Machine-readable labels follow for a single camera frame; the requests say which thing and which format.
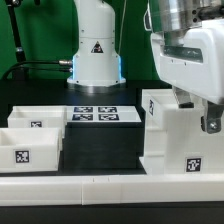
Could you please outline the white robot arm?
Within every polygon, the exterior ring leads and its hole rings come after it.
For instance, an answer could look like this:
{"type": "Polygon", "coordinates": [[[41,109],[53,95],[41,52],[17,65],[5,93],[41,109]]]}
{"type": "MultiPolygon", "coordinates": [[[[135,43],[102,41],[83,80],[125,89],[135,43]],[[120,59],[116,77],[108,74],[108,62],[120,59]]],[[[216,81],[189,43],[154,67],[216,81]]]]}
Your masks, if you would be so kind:
{"type": "MultiPolygon", "coordinates": [[[[73,0],[79,47],[68,85],[102,91],[125,82],[115,50],[115,12],[105,0],[73,0]]],[[[159,78],[181,107],[205,101],[202,130],[217,133],[224,115],[224,0],[147,0],[143,17],[159,78]]]]}

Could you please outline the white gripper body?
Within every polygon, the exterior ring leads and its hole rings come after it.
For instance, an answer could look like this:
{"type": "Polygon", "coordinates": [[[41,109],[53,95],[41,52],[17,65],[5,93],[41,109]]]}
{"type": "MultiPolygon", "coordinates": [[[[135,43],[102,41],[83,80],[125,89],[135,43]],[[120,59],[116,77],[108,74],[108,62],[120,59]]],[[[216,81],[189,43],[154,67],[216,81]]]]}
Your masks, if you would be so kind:
{"type": "Polygon", "coordinates": [[[151,44],[159,78],[214,104],[224,104],[224,27],[190,29],[184,46],[166,46],[153,33],[151,44]]]}

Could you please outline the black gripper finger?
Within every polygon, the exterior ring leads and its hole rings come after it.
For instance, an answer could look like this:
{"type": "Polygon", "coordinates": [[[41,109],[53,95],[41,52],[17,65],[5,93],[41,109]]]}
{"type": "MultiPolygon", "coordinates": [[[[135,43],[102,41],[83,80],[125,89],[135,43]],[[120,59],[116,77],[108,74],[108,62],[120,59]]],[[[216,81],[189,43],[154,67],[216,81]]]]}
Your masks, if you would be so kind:
{"type": "Polygon", "coordinates": [[[208,134],[215,134],[221,131],[221,118],[224,112],[224,105],[217,105],[210,101],[203,102],[204,114],[201,117],[201,128],[208,134]]]}
{"type": "Polygon", "coordinates": [[[193,108],[194,103],[191,101],[190,94],[178,87],[173,86],[173,93],[180,109],[193,108]]]}

